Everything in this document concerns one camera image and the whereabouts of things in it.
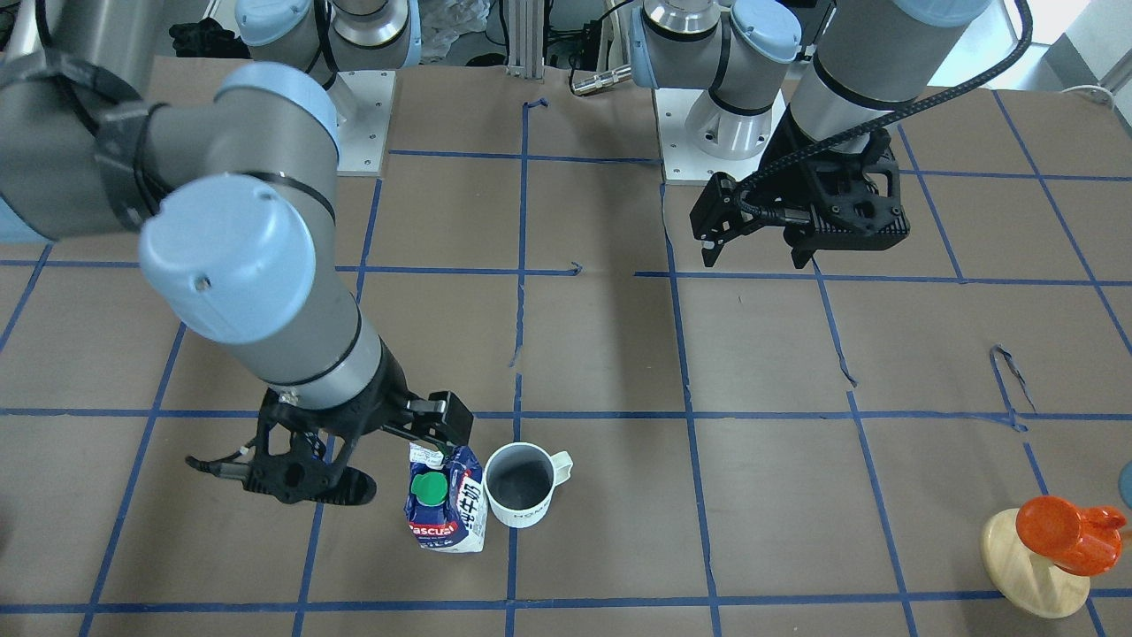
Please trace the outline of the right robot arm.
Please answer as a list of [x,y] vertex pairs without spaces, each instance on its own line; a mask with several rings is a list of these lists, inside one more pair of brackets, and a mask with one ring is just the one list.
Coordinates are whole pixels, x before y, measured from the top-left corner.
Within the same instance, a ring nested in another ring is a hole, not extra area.
[[250,1],[252,61],[203,106],[151,104],[158,3],[22,1],[3,55],[3,243],[135,233],[146,279],[186,326],[268,386],[251,470],[288,427],[284,466],[321,433],[386,430],[441,451],[473,418],[409,391],[334,272],[342,146],[329,88],[336,3]]

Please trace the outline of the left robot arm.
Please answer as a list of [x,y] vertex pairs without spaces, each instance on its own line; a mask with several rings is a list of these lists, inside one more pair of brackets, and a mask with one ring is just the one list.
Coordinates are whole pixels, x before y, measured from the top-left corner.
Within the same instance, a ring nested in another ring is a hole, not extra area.
[[[722,157],[723,124],[763,122],[803,49],[803,25],[787,5],[635,1],[628,53],[636,85],[695,89],[691,134]],[[881,251],[910,234],[891,150],[892,124],[964,96],[1005,74],[1030,48],[1034,12],[1003,59],[969,80],[923,91],[986,1],[838,1],[784,114],[748,177],[715,171],[691,210],[703,265],[728,242],[784,230],[797,269],[817,251]]]

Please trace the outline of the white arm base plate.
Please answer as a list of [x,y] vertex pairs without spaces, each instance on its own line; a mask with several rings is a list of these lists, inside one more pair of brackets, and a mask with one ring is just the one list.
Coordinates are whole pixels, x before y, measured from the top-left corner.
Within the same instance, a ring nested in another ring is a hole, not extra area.
[[721,109],[707,91],[654,91],[657,129],[668,186],[704,186],[713,173],[748,177],[758,169],[769,137],[784,115],[777,92],[771,109],[739,117]]
[[394,104],[396,72],[352,70],[337,75],[329,96],[337,109],[340,177],[380,177]]

